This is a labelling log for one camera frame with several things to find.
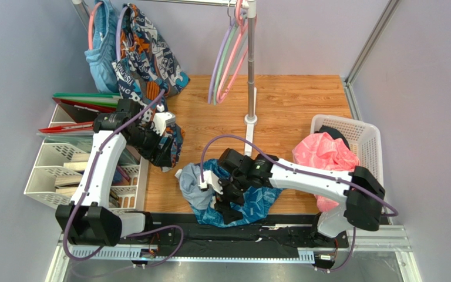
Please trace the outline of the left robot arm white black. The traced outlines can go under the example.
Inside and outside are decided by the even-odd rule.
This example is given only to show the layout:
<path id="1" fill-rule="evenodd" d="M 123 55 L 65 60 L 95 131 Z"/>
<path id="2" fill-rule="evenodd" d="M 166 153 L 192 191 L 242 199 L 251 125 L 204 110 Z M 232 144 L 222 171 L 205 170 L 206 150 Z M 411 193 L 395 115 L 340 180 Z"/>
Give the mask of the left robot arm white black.
<path id="1" fill-rule="evenodd" d="M 173 163 L 173 137 L 166 135 L 174 125 L 171 112 L 157 112 L 150 122 L 139 124 L 151 107 L 142 108 L 130 99 L 119 101 L 112 113 L 101 113 L 93 121 L 92 151 L 82 180 L 68 204 L 60 204 L 55 217 L 70 244 L 115 246 L 119 241 L 146 229 L 147 213 L 130 211 L 121 215 L 109 209 L 115 170 L 126 146 L 158 167 Z"/>

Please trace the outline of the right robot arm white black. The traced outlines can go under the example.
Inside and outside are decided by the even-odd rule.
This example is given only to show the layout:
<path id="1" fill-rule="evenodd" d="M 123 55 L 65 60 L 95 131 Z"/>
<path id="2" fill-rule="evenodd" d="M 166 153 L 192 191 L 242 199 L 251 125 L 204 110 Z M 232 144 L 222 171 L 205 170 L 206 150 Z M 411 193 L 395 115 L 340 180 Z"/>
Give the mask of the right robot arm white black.
<path id="1" fill-rule="evenodd" d="M 268 187 L 297 190 L 338 203 L 336 208 L 318 216 L 312 228 L 316 238 L 333 239 L 353 227 L 377 231 L 381 225 L 385 190 L 365 167 L 357 166 L 351 172 L 322 170 L 265 153 L 252 159 L 230 148 L 220 156 L 218 166 L 229 176 L 218 177 L 211 170 L 203 170 L 199 187 L 215 191 L 218 196 L 216 207 L 227 224 L 241 218 L 229 207 L 230 203 L 242 206 L 246 190 Z"/>

